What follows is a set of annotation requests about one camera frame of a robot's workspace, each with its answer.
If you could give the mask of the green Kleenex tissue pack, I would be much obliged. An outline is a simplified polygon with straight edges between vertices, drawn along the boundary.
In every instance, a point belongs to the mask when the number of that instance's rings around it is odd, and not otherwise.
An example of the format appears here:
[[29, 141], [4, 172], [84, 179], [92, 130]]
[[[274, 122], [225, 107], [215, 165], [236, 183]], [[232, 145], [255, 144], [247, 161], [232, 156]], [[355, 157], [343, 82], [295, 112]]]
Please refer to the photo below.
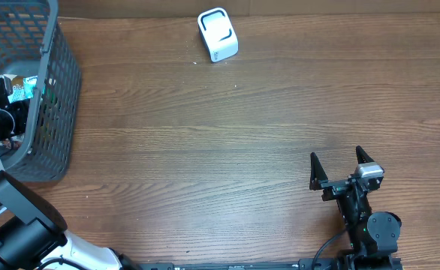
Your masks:
[[37, 84], [37, 76], [24, 77], [7, 74], [6, 77], [11, 80], [12, 92], [8, 95], [8, 100], [11, 104], [34, 97], [34, 87]]

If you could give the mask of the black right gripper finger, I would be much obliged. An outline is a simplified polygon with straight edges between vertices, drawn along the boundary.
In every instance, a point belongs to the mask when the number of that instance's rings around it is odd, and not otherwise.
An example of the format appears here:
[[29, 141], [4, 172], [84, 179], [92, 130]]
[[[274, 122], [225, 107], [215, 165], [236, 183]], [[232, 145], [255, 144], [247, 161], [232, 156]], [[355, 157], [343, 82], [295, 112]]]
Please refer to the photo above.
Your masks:
[[311, 175], [310, 175], [309, 189], [321, 190], [322, 184], [328, 183], [328, 177], [316, 153], [312, 152], [310, 154], [310, 161], [311, 161]]
[[367, 164], [372, 163], [374, 160], [363, 150], [363, 148], [358, 145], [355, 149], [356, 156], [357, 156], [357, 162], [359, 164]]

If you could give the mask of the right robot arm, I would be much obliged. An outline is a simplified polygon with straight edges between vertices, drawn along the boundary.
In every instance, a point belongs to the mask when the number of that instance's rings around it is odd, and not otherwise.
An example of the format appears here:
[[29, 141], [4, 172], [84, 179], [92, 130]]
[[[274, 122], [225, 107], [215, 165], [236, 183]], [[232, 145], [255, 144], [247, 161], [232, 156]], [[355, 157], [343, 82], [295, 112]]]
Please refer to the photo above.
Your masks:
[[[322, 191], [324, 201], [336, 201], [345, 228], [322, 244], [308, 266], [311, 269], [402, 269], [401, 260], [393, 257], [398, 251], [402, 221], [389, 211], [374, 212], [367, 198], [368, 193], [380, 188], [384, 169], [361, 146], [355, 151], [355, 171], [336, 181], [328, 179], [316, 153], [310, 154], [309, 189]], [[328, 262], [321, 262], [323, 251], [344, 234], [348, 235], [351, 248], [339, 251]]]

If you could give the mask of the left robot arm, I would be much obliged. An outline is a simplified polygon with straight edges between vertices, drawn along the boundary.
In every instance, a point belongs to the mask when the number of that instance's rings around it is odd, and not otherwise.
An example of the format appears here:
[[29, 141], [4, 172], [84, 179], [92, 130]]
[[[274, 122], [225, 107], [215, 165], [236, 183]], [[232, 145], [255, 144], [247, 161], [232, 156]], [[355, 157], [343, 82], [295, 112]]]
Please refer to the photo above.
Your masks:
[[[16, 135], [27, 113], [8, 100], [5, 79], [0, 77], [0, 140]], [[8, 174], [0, 159], [0, 269], [136, 268], [126, 255], [68, 231], [59, 212]]]

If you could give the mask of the colourful snack packet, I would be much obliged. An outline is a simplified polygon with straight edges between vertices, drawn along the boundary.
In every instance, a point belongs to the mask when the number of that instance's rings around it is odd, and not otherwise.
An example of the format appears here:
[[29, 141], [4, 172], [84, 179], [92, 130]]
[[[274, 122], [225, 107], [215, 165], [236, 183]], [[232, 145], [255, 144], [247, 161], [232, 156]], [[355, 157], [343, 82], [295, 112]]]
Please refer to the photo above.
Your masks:
[[22, 144], [23, 141], [21, 139], [18, 139], [17, 137], [12, 137], [0, 141], [0, 147], [4, 149], [17, 150]]

